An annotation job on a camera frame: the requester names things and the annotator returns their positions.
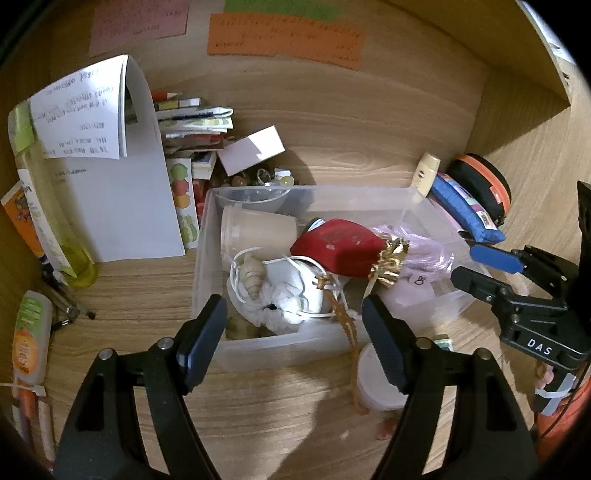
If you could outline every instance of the white paper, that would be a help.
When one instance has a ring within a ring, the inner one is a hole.
[[[285,151],[275,125],[228,145],[217,154],[228,176]]]
[[[72,230],[97,262],[184,255],[150,89],[133,59],[125,83],[138,123],[127,158],[47,160]]]
[[[120,55],[78,70],[30,98],[31,117],[47,158],[125,155]]]

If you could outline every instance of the green label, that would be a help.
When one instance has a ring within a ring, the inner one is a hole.
[[[226,0],[225,12],[290,15],[333,22],[339,15],[338,9],[314,0]]]
[[[33,337],[39,338],[42,311],[43,306],[39,300],[25,297],[18,310],[16,330],[26,329],[31,332]]]

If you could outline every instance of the pen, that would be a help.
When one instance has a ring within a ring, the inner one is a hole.
[[[180,95],[178,92],[166,93],[166,92],[152,92],[153,102],[165,102],[166,100],[172,100]]]

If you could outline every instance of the plastic bottle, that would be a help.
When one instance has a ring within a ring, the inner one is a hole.
[[[45,378],[53,305],[29,290],[22,298],[12,341],[12,364],[19,380],[40,385]]]
[[[42,235],[73,287],[88,287],[96,280],[96,267],[74,236],[57,201],[46,160],[31,123],[28,102],[14,109],[14,147],[18,176],[25,191],[35,229]]]

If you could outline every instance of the wooden wall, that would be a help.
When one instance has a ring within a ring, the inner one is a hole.
[[[513,206],[504,247],[531,244],[578,263],[577,180],[591,181],[591,98],[584,77],[570,74],[572,107],[514,74],[486,82],[467,150],[484,155],[505,175]]]
[[[234,107],[238,133],[275,124],[288,149],[278,161],[305,183],[405,186],[425,149],[447,157],[465,147],[488,66],[392,5],[338,4],[340,20],[368,32],[359,72],[286,57],[208,57],[209,15],[223,10],[223,0],[194,1],[185,36],[97,59],[129,53],[151,87]],[[91,19],[85,4],[55,24],[54,78],[91,62]]]

